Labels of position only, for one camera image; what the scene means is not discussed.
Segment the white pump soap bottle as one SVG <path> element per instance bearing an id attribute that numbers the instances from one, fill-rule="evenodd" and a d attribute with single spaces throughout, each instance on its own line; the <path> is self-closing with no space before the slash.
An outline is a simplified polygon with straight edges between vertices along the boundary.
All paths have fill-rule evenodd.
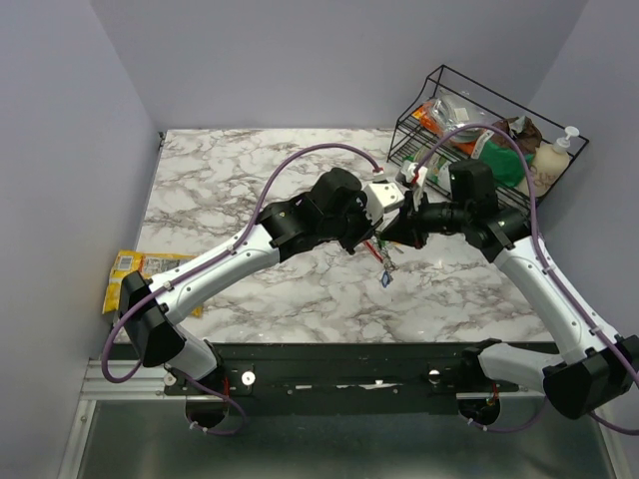
<path id="1" fill-rule="evenodd" d="M 576 127 L 568 126 L 564 129 L 563 136 L 553 144 L 543 144 L 536 150 L 530 164 L 530 172 L 533 186 L 531 191 L 537 198 L 543 197 L 568 168 L 568 149 L 571 141 L 579 135 Z"/>

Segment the orange snack bag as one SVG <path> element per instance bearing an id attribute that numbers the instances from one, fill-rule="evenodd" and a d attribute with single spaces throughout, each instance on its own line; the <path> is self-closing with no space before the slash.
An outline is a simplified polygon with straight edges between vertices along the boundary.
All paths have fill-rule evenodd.
<path id="1" fill-rule="evenodd" d="M 430 114 L 430 108 L 433 106 L 434 101 L 428 100 L 423 103 L 420 107 L 418 107 L 411 116 L 419 121 L 419 123 L 426 128 L 429 132 L 437 135 L 438 137 L 443 136 L 442 129 L 435 122 L 434 118 Z M 467 155 L 471 155 L 476 142 L 472 141 L 470 143 L 457 143 L 456 141 L 450 140 L 449 143 L 457 148 L 458 150 L 464 152 Z"/>

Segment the green white snack packet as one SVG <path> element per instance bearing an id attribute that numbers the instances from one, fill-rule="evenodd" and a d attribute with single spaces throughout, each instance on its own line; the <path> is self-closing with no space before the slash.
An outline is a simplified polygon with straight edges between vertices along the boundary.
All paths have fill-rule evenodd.
<path id="1" fill-rule="evenodd" d="M 430 147 L 420 147 L 416 153 L 403 158 L 403 164 L 419 163 L 424 156 L 430 152 Z M 449 166 L 451 161 L 448 157 L 439 153 L 433 153 L 424 165 L 418 170 L 418 175 L 425 181 L 441 188 L 446 193 L 450 192 Z"/>

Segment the silver foil bag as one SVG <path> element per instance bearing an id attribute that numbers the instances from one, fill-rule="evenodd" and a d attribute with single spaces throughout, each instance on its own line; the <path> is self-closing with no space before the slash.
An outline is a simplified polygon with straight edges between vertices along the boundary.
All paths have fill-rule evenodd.
<path id="1" fill-rule="evenodd" d="M 427 110 L 430 118 L 443 133 L 468 124 L 484 124 L 487 119 L 483 110 L 454 94 L 443 94 L 434 98 Z"/>

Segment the keyring with keys red tag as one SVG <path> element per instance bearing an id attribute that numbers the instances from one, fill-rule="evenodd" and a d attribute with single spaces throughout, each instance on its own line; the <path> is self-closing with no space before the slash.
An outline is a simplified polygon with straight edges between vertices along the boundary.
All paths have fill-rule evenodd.
<path id="1" fill-rule="evenodd" d="M 393 273 L 397 270 L 397 265 L 390 257 L 389 242 L 379 237 L 373 237 L 365 240 L 363 245 L 381 264 L 380 283 L 383 288 L 388 288 L 393 282 Z"/>

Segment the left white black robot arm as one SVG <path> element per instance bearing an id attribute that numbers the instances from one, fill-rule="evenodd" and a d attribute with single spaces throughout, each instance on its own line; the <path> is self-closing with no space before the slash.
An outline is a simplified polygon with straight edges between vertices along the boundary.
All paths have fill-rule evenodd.
<path id="1" fill-rule="evenodd" d="M 222 371 L 212 350 L 180 330 L 180 322 L 203 302 L 256 271 L 316 246 L 337 241 L 348 253 L 381 223 L 389 186 L 362 185 L 333 168 L 307 192 L 263 208 L 232 239 L 149 279 L 134 271 L 121 282 L 119 312 L 146 367 L 182 363 L 187 381 L 201 394 L 214 392 Z"/>

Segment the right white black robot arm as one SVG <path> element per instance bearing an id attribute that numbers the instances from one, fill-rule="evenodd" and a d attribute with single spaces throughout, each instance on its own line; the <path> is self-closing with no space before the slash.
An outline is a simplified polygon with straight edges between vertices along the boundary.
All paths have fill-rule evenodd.
<path id="1" fill-rule="evenodd" d="M 499 206 L 488 166 L 464 160 L 449 173 L 450 202 L 433 203 L 424 167 L 404 163 L 396 176 L 404 200 L 382 239 L 421 248 L 431 234 L 464 235 L 520 290 L 558 348 L 548 354 L 485 340 L 460 364 L 461 383 L 473 391 L 493 380 L 525 386 L 569 419 L 625 394 L 638 380 L 637 336 L 620 335 L 576 291 L 547 251 L 535 214 Z"/>

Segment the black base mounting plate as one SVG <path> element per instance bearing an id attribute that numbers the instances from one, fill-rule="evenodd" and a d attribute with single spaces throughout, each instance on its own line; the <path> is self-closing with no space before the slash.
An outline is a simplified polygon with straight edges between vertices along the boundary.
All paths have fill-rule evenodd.
<path id="1" fill-rule="evenodd" d="M 486 376 L 479 344 L 220 343 L 221 366 L 190 383 L 178 372 L 162 394 L 202 423 L 223 416 L 359 415 L 459 411 L 494 421 L 500 396 L 525 389 Z"/>

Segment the green brown snack bag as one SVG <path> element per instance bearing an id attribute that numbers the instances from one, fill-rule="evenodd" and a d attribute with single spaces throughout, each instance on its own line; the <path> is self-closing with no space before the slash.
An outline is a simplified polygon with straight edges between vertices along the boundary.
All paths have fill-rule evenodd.
<path id="1" fill-rule="evenodd" d="M 512 117 L 495 122 L 493 127 L 508 134 L 530 165 L 542 140 L 532 120 L 527 116 Z M 517 187 L 524 179 L 517 153 L 501 135 L 491 130 L 478 137 L 470 156 L 489 165 L 494 179 L 505 187 Z"/>

